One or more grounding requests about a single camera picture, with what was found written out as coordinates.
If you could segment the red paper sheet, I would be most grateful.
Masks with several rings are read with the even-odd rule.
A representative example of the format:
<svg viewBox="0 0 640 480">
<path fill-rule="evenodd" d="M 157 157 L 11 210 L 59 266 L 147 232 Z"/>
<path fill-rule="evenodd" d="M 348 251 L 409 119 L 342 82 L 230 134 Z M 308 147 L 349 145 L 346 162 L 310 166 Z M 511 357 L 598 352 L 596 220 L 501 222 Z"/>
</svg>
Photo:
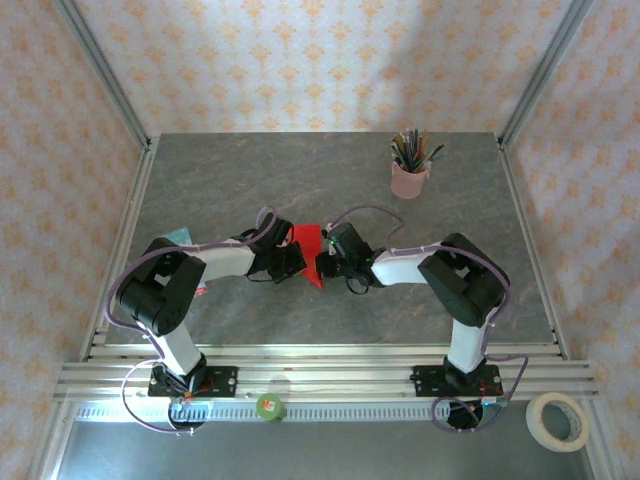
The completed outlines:
<svg viewBox="0 0 640 480">
<path fill-rule="evenodd" d="M 301 249 L 306 267 L 302 275 L 318 289 L 323 289 L 323 280 L 316 266 L 316 258 L 323 252 L 321 227 L 317 224 L 297 224 L 293 226 L 292 240 Z"/>
</svg>

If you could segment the grey metal sheet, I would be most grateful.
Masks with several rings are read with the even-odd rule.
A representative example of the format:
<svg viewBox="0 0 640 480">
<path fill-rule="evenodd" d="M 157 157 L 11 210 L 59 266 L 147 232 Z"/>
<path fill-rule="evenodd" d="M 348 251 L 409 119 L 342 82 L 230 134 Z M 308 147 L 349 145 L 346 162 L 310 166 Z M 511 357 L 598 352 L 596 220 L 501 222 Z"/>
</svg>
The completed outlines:
<svg viewBox="0 0 640 480">
<path fill-rule="evenodd" d="M 428 422 L 217 423 L 178 438 L 74 425 L 59 480 L 593 480 L 584 451 L 553 453 L 510 411 L 477 434 Z"/>
</svg>

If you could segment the pink pencil cup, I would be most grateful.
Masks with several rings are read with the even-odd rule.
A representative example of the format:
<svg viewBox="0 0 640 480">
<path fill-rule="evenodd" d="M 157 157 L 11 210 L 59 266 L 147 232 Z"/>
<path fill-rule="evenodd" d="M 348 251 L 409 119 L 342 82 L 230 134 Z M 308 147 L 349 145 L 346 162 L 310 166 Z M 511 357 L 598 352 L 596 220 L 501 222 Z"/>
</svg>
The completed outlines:
<svg viewBox="0 0 640 480">
<path fill-rule="evenodd" d="M 391 191 L 399 198 L 410 200 L 417 198 L 426 180 L 430 177 L 429 170 L 410 173 L 403 170 L 397 162 L 391 163 Z"/>
</svg>

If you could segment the green tape roll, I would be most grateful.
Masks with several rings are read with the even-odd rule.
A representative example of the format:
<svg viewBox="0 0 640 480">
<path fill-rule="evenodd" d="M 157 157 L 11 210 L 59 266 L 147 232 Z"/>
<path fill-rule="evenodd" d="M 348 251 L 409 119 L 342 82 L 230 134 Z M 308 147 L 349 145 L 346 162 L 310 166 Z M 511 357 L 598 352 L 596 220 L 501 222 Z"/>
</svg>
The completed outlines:
<svg viewBox="0 0 640 480">
<path fill-rule="evenodd" d="M 277 394 L 265 393 L 256 402 L 256 414 L 266 422 L 278 423 L 285 418 L 286 408 Z"/>
</svg>

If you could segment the white masking tape roll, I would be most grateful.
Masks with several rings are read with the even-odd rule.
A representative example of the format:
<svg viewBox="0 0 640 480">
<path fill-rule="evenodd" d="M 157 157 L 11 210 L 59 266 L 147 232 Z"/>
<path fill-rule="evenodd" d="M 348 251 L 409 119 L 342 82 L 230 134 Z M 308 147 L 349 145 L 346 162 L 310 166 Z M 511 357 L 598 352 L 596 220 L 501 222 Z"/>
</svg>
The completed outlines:
<svg viewBox="0 0 640 480">
<path fill-rule="evenodd" d="M 561 439 L 545 426 L 544 409 L 560 409 L 569 422 L 569 435 Z M 548 392 L 532 399 L 526 409 L 526 424 L 531 436 L 544 448 L 556 453 L 572 453 L 586 446 L 590 438 L 590 423 L 582 407 L 571 397 Z"/>
</svg>

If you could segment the aluminium mounting rail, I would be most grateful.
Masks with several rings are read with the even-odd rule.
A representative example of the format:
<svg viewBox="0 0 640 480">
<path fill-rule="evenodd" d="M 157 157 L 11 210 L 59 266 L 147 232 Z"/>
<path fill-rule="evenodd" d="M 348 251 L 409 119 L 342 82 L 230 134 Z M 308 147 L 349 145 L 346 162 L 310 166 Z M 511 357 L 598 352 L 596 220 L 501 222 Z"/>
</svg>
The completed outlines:
<svg viewBox="0 0 640 480">
<path fill-rule="evenodd" d="M 238 367 L 238 397 L 272 391 L 298 401 L 408 400 L 415 393 L 413 368 L 439 365 L 447 351 L 443 345 L 401 344 L 204 345 L 201 350 L 211 365 Z M 517 400 L 546 392 L 578 399 L 600 394 L 590 363 L 563 358 L 554 343 L 498 344 L 489 353 L 499 358 L 502 383 L 515 390 Z M 54 397 L 101 401 L 116 399 L 121 391 L 142 397 L 151 356 L 148 345 L 95 345 L 86 361 L 63 365 Z"/>
</svg>

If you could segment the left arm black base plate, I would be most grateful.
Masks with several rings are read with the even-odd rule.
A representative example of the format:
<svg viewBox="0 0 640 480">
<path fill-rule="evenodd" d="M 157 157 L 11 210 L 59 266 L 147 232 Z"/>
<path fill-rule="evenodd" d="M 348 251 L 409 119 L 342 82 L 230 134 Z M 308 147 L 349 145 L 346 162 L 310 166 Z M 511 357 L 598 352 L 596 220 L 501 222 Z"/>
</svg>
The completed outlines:
<svg viewBox="0 0 640 480">
<path fill-rule="evenodd" d="M 187 375 L 177 375 L 163 364 L 152 368 L 147 395 L 184 399 L 233 398 L 237 388 L 238 368 L 201 366 Z"/>
</svg>

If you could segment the aluminium table edge rail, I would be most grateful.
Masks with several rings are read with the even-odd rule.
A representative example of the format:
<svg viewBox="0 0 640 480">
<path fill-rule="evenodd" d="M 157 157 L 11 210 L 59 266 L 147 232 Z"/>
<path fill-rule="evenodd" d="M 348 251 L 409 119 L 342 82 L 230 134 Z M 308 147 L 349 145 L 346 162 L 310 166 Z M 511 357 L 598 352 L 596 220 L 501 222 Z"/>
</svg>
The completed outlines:
<svg viewBox="0 0 640 480">
<path fill-rule="evenodd" d="M 554 339 L 554 343 L 557 346 L 559 355 L 563 360 L 571 360 L 571 353 L 563 332 L 563 328 L 560 322 L 560 317 L 552 298 L 552 292 L 550 290 L 550 284 L 547 279 L 546 272 L 544 271 L 541 257 L 539 255 L 537 245 L 533 236 L 533 230 L 531 222 L 526 213 L 525 197 L 522 195 L 521 188 L 518 184 L 518 180 L 514 174 L 514 169 L 509 160 L 506 147 L 500 138 L 496 138 L 496 145 L 498 154 L 503 165 L 507 183 L 510 188 L 512 199 L 514 202 L 515 210 L 518 215 L 518 219 L 523 232 L 524 241 L 527 246 L 532 269 L 536 278 L 536 283 L 540 296 L 545 308 L 545 314 L 549 323 L 549 328 Z"/>
<path fill-rule="evenodd" d="M 86 361 L 91 351 L 94 337 L 97 333 L 106 330 L 104 326 L 108 323 L 103 316 L 103 306 L 109 288 L 114 280 L 123 271 L 132 238 L 135 232 L 137 219 L 145 195 L 148 179 L 152 170 L 155 154 L 159 145 L 160 137 L 154 136 L 143 148 L 137 169 L 127 192 L 124 209 L 119 221 L 116 237 L 112 245 L 111 253 L 106 264 L 105 273 L 101 281 L 97 300 L 89 317 L 88 325 L 83 337 L 82 346 L 78 360 Z"/>
</svg>

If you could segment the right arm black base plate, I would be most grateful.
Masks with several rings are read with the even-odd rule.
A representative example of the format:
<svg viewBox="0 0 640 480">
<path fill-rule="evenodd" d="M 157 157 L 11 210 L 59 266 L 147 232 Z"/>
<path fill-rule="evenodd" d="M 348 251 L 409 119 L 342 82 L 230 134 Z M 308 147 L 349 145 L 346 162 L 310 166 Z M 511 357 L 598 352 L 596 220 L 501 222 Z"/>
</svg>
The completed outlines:
<svg viewBox="0 0 640 480">
<path fill-rule="evenodd" d="M 496 365 L 480 365 L 461 373 L 444 365 L 420 365 L 409 376 L 417 397 L 503 396 L 501 374 Z"/>
</svg>

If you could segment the aluminium frame post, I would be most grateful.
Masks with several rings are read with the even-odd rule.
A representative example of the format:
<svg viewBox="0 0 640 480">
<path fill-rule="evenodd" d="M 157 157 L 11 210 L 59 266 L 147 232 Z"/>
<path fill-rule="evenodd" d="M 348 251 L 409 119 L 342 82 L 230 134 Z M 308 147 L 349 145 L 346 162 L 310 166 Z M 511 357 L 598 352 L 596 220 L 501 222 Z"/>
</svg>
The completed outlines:
<svg viewBox="0 0 640 480">
<path fill-rule="evenodd" d="M 514 143 L 594 1 L 571 0 L 506 126 L 497 137 L 501 150 L 506 151 Z"/>
<path fill-rule="evenodd" d="M 53 0 L 53 3 L 68 23 L 71 32 L 76 36 L 81 49 L 104 85 L 136 144 L 143 151 L 148 150 L 151 144 L 151 137 L 142 125 L 139 116 L 137 115 L 121 82 L 107 59 L 106 54 L 94 35 L 88 21 L 85 19 L 77 1 Z"/>
</svg>

